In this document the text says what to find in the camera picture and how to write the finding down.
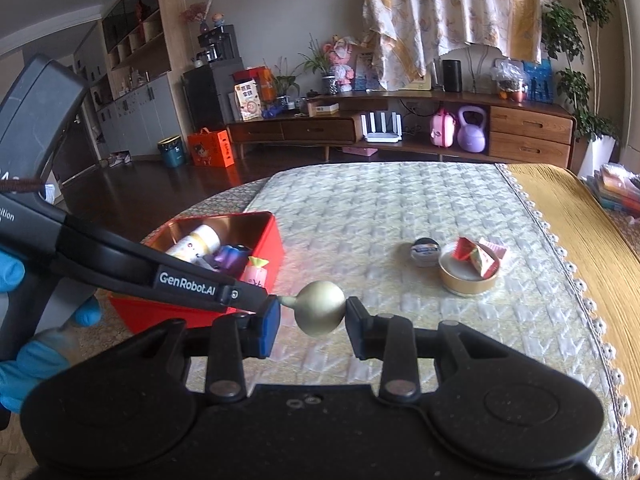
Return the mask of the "blue gloved hand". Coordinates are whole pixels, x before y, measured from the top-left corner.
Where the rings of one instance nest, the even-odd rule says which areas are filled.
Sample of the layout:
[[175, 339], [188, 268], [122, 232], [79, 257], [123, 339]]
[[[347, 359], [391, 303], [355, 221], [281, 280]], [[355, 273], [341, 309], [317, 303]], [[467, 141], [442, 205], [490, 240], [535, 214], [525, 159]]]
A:
[[3, 361], [1, 405], [12, 413], [19, 413], [32, 390], [78, 361], [78, 340], [73, 329], [91, 327], [101, 318], [99, 301], [95, 296], [88, 297], [63, 327], [40, 333], [21, 348], [15, 360]]

